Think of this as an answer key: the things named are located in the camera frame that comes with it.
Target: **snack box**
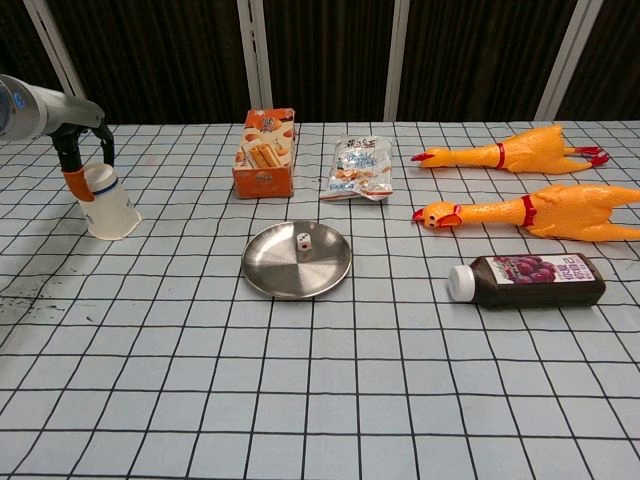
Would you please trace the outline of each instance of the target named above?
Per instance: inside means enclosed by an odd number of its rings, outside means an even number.
[[[295,128],[292,108],[250,110],[233,164],[239,198],[293,195]]]

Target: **plastic cup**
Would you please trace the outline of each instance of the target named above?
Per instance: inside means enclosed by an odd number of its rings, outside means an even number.
[[[131,205],[111,165],[87,165],[84,178],[95,196],[93,202],[78,200],[89,224],[89,233],[101,240],[120,240],[133,232],[142,216]]]

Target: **metal plate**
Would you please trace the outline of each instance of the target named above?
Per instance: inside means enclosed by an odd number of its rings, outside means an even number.
[[[299,252],[296,236],[308,233],[311,250]],[[257,234],[242,254],[246,279],[277,298],[313,297],[335,287],[351,268],[351,248],[334,229],[314,222],[285,222]]]

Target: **yellow rubber chicken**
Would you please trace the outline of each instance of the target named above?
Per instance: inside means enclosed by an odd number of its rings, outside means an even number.
[[[586,155],[575,162],[567,155]],[[609,156],[600,147],[565,147],[562,126],[534,128],[504,142],[465,150],[430,148],[412,158],[423,168],[473,166],[509,170],[513,173],[571,173],[602,165]]]
[[[609,222],[614,207],[634,202],[640,202],[640,190],[605,185],[553,185],[500,203],[432,203],[415,212],[413,220],[432,228],[505,222],[522,226],[539,237],[587,242],[640,240],[640,229]]]

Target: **juice bottle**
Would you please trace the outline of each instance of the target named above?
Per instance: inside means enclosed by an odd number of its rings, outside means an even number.
[[[590,306],[605,288],[600,272],[581,253],[478,257],[449,273],[454,300],[486,308]]]

